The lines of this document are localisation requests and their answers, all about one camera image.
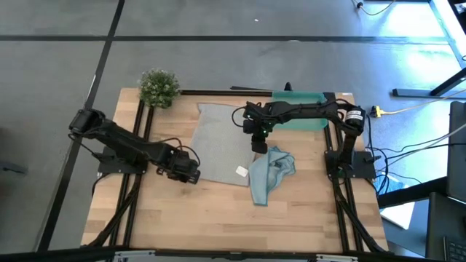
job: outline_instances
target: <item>black table leg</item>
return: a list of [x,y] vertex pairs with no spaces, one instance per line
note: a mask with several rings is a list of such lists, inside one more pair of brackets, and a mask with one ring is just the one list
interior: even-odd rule
[[[442,98],[453,95],[455,92],[450,91],[458,84],[466,80],[466,68],[447,79],[444,83],[436,87],[434,90],[412,90],[412,89],[394,89],[393,95],[402,98]],[[455,95],[451,99],[466,99],[466,92]]]
[[446,195],[446,177],[383,194],[379,196],[377,201],[379,208],[393,207],[428,198],[433,192]]
[[12,172],[20,173],[20,174],[26,174],[28,172],[28,170],[24,167],[21,167],[17,164],[13,164],[10,162],[3,162],[3,161],[0,161],[0,170],[12,171]]

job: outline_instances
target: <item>potted plant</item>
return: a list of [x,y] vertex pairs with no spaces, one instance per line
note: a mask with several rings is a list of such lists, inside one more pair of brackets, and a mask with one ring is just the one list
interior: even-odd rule
[[151,69],[143,73],[139,98],[148,106],[169,108],[178,95],[180,84],[175,74],[160,69]]

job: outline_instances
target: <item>small white label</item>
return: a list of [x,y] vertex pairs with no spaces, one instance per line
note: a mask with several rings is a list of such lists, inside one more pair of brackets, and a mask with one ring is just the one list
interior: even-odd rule
[[359,119],[359,120],[363,120],[363,117],[362,116],[358,116],[358,115],[347,115],[347,118],[345,120],[348,120],[348,119]]
[[361,115],[361,111],[358,111],[358,110],[353,110],[353,111],[350,111],[347,113],[347,115],[350,115],[350,114],[357,114],[358,116]]
[[244,178],[246,177],[246,175],[248,175],[248,172],[249,171],[242,166],[238,166],[238,168],[236,169],[236,173]]

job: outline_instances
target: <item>black mount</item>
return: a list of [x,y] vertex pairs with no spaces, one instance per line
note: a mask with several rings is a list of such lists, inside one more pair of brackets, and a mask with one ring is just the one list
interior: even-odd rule
[[370,162],[372,154],[366,151],[355,151],[353,153],[352,170],[341,170],[338,166],[340,152],[326,151],[325,166],[329,178],[375,178],[376,170],[374,163]]
[[98,172],[103,174],[144,174],[147,170],[147,160],[139,159],[133,163],[129,163],[120,159],[115,154],[115,150],[108,146],[103,148],[102,154],[99,155]]

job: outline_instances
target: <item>white paper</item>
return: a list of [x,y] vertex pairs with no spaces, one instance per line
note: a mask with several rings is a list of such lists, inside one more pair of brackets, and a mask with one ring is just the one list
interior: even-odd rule
[[238,168],[236,169],[236,173],[244,178],[246,177],[246,175],[248,175],[248,172],[249,171],[242,166],[238,166]]

